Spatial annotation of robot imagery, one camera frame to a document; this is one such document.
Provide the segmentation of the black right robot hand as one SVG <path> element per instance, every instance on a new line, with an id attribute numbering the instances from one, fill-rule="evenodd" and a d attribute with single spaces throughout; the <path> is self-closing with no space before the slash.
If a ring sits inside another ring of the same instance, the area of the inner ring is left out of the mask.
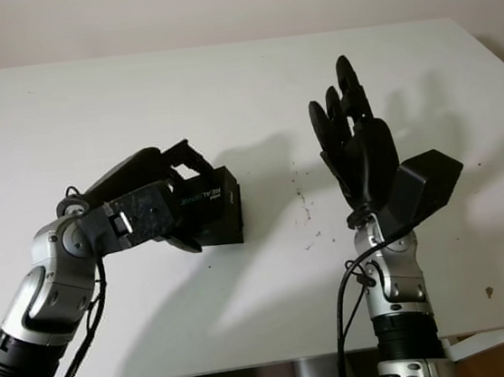
<path id="1" fill-rule="evenodd" d="M 346 55 L 336 61 L 338 84 L 325 106 L 312 100 L 309 120 L 321 157 L 336 177 L 353 213 L 377 212 L 387 202 L 399 158 L 389 126 L 373 114 L 364 87 Z"/>

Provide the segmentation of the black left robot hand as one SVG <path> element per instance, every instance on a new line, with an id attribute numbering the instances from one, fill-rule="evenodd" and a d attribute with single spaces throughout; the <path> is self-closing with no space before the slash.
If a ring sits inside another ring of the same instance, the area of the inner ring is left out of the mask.
<path id="1" fill-rule="evenodd" d="M 200 253 L 203 244 L 195 235 L 204 216 L 183 203 L 196 191 L 194 180 L 177 171 L 180 165 L 197 172 L 206 184 L 214 181 L 214 167 L 186 139 L 167 150 L 146 147 L 83 193 L 69 186 L 56 215 L 76 215 L 79 230 L 100 258 L 150 240 Z"/>

